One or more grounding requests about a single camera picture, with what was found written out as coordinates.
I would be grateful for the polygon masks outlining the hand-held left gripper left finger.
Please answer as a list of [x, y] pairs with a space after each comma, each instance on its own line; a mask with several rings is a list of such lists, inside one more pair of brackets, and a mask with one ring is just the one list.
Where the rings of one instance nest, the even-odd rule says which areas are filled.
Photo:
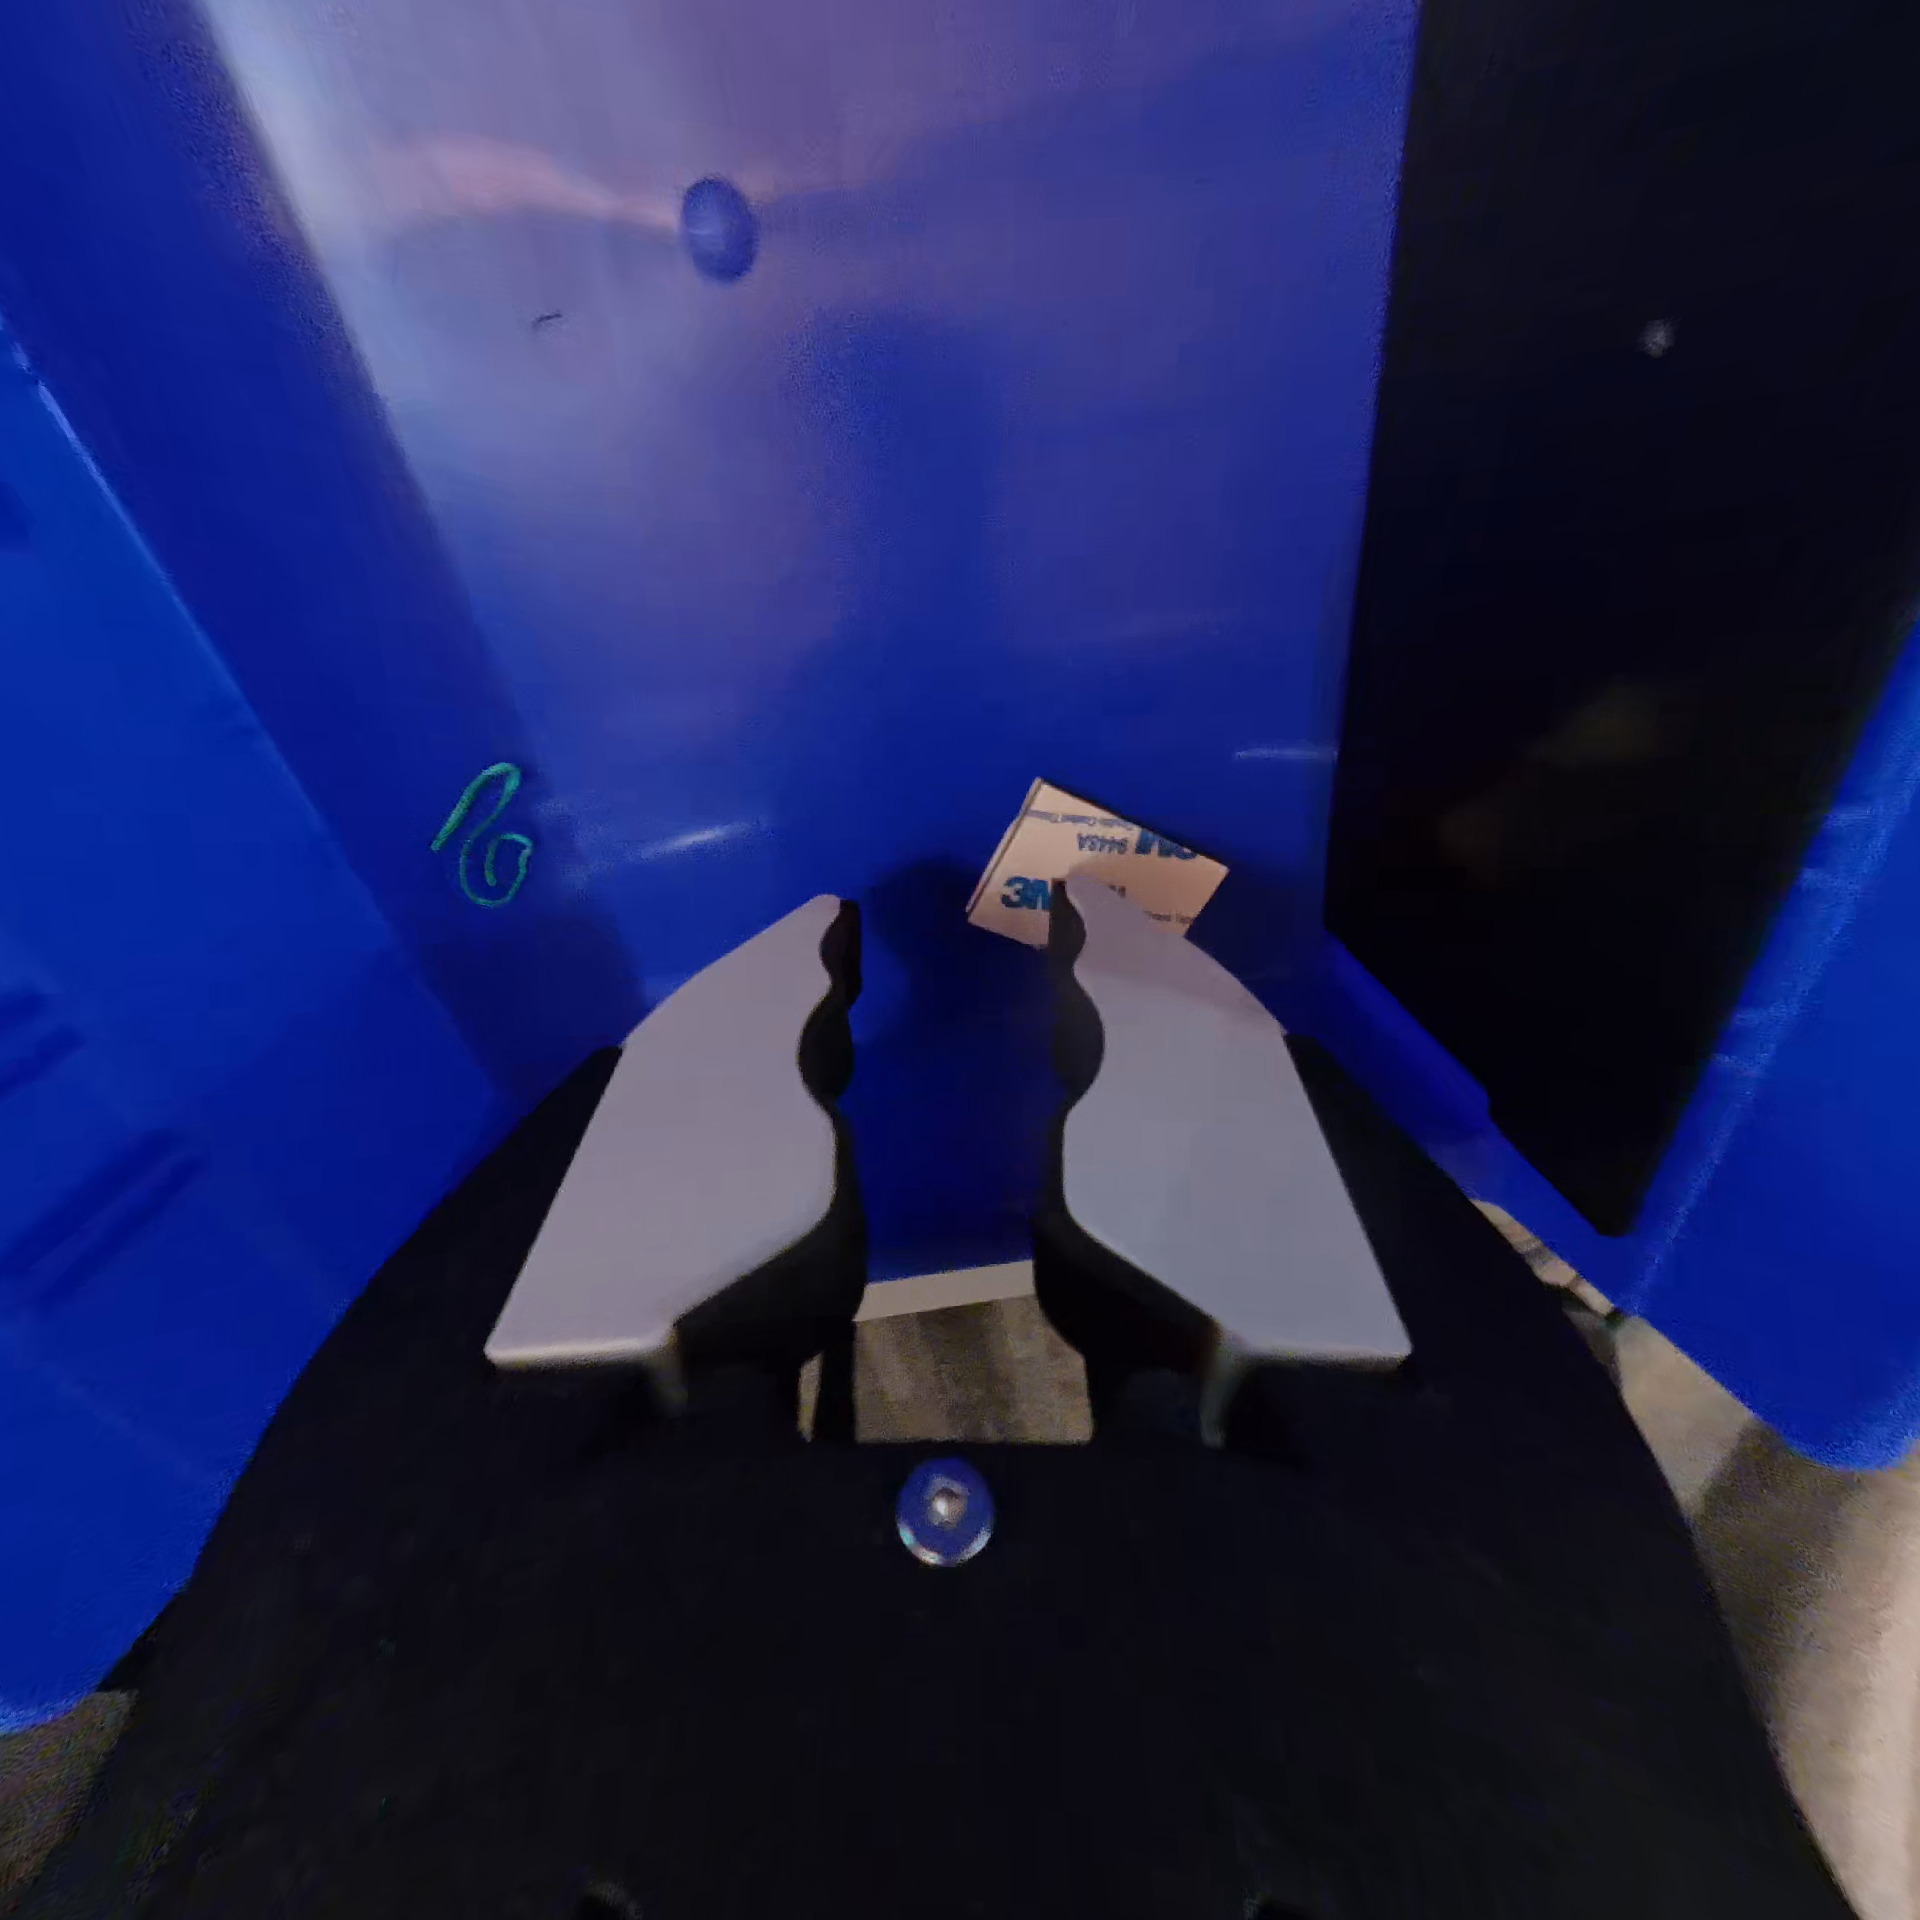
[[731, 1369], [796, 1390], [869, 1284], [842, 1114], [860, 985], [856, 902], [814, 896], [637, 1025], [487, 1334], [494, 1369], [637, 1376], [668, 1410]]

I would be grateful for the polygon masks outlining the black flat panel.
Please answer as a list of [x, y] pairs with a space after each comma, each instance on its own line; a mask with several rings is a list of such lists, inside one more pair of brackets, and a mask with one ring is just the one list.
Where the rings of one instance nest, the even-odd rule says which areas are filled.
[[1423, 4], [1332, 936], [1627, 1235], [1917, 616], [1918, 6]]

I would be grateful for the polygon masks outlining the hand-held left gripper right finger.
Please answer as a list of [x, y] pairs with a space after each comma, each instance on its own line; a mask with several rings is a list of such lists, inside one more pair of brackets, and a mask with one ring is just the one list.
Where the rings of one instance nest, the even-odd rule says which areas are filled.
[[1062, 1103], [1035, 1286], [1097, 1421], [1171, 1376], [1223, 1443], [1261, 1369], [1397, 1369], [1412, 1336], [1283, 1025], [1099, 880], [1053, 880], [1046, 960]]

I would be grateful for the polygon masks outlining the blue plastic bin with tag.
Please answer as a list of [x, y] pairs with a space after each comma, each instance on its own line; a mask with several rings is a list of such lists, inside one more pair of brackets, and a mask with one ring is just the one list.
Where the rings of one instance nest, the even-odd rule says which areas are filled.
[[1327, 920], [1423, 4], [4, 4], [4, 1732], [594, 1050], [869, 934], [878, 1276], [1004, 1262], [1039, 777], [1813, 1461], [1917, 1447], [1917, 618], [1627, 1235]]

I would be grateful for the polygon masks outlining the square adhesive foam pad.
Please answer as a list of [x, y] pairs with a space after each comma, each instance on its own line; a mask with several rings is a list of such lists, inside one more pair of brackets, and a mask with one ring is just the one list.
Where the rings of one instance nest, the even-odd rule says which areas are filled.
[[1053, 886], [1084, 880], [1131, 902], [1155, 925], [1193, 927], [1229, 869], [1102, 802], [1037, 781], [968, 902], [968, 925], [1044, 947]]

